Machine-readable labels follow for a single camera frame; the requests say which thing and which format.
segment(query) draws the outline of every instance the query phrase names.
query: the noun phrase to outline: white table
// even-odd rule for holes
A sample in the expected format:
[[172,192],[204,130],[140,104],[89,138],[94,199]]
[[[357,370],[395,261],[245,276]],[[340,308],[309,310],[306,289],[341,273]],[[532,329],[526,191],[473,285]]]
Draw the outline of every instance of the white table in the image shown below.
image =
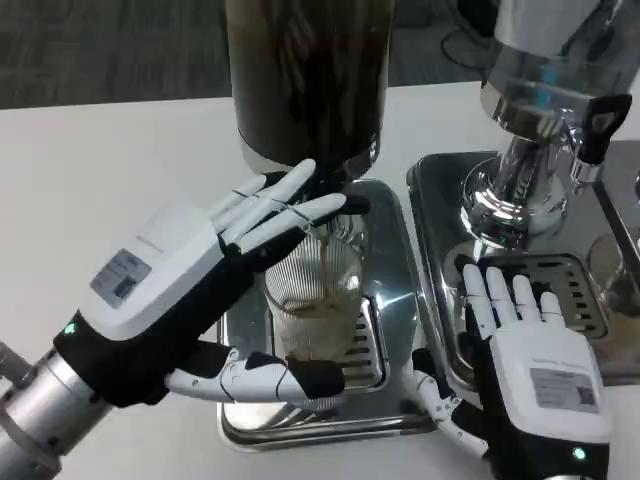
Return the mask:
[[[480,107],[478,83],[390,90],[383,153],[368,176],[398,193],[414,247],[408,168],[429,153],[495,149],[502,138]],[[617,138],[640,138],[638,108]],[[3,111],[0,148],[0,335],[33,361],[74,313],[88,280],[155,208],[181,189],[210,205],[250,175],[230,99]],[[609,398],[618,413],[610,479],[635,480],[640,387]],[[61,478],[414,476],[490,478],[439,433],[240,453],[218,435],[214,404],[170,395],[154,408],[112,412],[65,460]]]

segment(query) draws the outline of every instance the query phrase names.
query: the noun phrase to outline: label sticker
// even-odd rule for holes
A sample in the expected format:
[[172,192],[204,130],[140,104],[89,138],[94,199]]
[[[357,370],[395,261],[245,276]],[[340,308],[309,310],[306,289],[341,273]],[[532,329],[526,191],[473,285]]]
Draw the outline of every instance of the label sticker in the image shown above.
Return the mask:
[[544,368],[532,368],[530,372],[538,406],[599,413],[593,384],[587,375]]
[[149,265],[122,249],[98,272],[91,288],[111,308],[118,308],[150,272]]

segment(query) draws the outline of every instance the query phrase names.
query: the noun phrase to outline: robotic hand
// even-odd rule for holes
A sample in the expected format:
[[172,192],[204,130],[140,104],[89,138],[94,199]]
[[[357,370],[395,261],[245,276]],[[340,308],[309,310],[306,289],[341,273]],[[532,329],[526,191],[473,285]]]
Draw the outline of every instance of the robotic hand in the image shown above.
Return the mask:
[[504,480],[604,480],[612,420],[594,353],[568,328],[557,297],[540,309],[529,280],[467,264],[465,318],[482,410],[456,397],[429,352],[413,354],[418,392],[445,435],[489,460]]
[[169,391],[219,402],[339,395],[344,377],[333,362],[240,359],[233,347],[199,340],[307,228],[366,213],[366,201],[342,194],[295,204],[314,172],[306,160],[287,175],[259,176],[209,213],[169,205],[100,270],[33,369],[0,352],[0,373],[11,365],[14,379],[0,411],[0,480],[52,478],[59,455],[112,406],[153,405]]

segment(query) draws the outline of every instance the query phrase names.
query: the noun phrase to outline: stainless steel tray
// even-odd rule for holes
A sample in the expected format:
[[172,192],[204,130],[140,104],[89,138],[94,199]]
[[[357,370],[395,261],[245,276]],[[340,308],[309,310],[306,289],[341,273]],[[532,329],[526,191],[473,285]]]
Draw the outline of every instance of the stainless steel tray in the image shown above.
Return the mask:
[[[426,337],[417,303],[415,261],[400,205],[380,182],[356,182],[348,192],[371,202],[371,212],[364,217],[362,328],[343,361],[350,393],[338,405],[325,405],[330,409],[324,411],[287,404],[220,405],[220,431],[239,448],[259,451],[434,429],[423,414],[411,378],[411,352],[424,346]],[[270,314],[257,288],[220,322],[219,340],[235,345],[243,355],[272,353],[272,337]]]
[[[637,160],[640,158],[639,153],[638,143],[614,143],[605,164],[606,190],[615,197],[616,190],[626,185],[625,205],[632,210],[637,207],[637,202],[628,199],[633,195],[637,169],[640,168]],[[504,266],[508,266],[510,262],[517,263],[513,259],[513,252],[487,247],[472,237],[461,219],[464,180],[473,167],[495,155],[496,152],[430,155],[413,167],[407,177],[420,253],[423,264],[428,268],[425,276],[430,283],[430,291],[425,293],[431,300],[430,305],[434,307],[431,313],[435,338],[440,339],[440,343],[435,346],[441,350],[441,358],[446,361],[451,378],[467,389],[472,389],[473,372],[465,361],[463,346],[458,338],[464,325],[460,322],[461,278],[454,259],[458,254],[465,254],[476,260],[506,256],[506,260],[492,261],[502,262]],[[563,160],[558,175],[565,181],[568,179],[569,162],[566,158]],[[618,181],[607,184],[607,178],[612,177]],[[552,234],[533,239],[527,253],[532,262],[535,262],[536,257],[546,257],[554,259],[553,261],[563,259],[563,265],[556,266],[555,271],[547,269],[543,272],[538,268],[533,273],[538,276],[538,281],[555,282],[554,288],[560,290],[558,293],[563,298],[563,313],[568,317],[570,325],[583,328],[590,338],[605,383],[640,383],[640,347],[633,348],[633,344],[640,345],[640,327],[635,327],[638,319],[625,318],[605,308],[600,301],[602,292],[592,282],[590,263],[587,261],[595,242],[603,235],[612,234],[599,198],[593,189],[588,189],[581,196],[570,198],[568,215],[562,227]],[[525,265],[522,265],[525,270],[534,266],[528,262],[526,260]],[[563,270],[565,274],[569,271],[576,276],[574,284],[558,283],[557,275]],[[583,299],[587,301],[573,301],[578,300],[573,297],[574,293],[583,295]],[[580,315],[581,324],[576,321],[575,315]]]

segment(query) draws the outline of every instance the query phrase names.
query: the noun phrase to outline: floor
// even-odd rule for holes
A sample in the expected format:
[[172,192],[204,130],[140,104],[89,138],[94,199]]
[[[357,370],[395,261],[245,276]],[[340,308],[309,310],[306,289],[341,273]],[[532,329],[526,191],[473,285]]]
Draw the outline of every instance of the floor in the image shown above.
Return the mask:
[[[449,1],[397,0],[391,86],[481,78]],[[0,108],[229,96],[223,25],[224,0],[0,0]]]

